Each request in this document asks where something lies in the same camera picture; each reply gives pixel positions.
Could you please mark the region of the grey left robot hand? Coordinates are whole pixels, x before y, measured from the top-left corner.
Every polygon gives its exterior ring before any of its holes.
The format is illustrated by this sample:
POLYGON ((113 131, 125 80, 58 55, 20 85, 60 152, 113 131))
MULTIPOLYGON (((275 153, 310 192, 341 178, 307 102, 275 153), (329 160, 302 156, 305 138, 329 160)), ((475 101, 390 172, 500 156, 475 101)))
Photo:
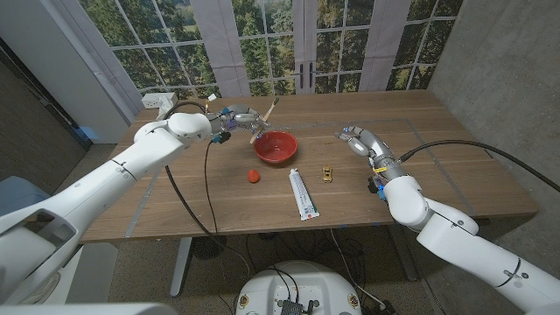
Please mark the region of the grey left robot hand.
POLYGON ((245 104, 234 104, 220 112, 207 113, 206 118, 211 123, 213 133, 235 129, 251 130, 255 132, 259 127, 270 126, 263 116, 245 104))

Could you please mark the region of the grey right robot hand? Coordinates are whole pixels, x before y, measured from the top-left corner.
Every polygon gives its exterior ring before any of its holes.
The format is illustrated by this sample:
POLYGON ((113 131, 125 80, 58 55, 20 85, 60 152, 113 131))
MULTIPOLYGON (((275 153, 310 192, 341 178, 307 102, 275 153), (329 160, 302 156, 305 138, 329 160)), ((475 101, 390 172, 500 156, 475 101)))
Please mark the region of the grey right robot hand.
POLYGON ((347 143, 356 155, 367 158, 372 170, 387 181, 408 175, 392 150, 371 131, 349 126, 335 132, 334 136, 347 143))

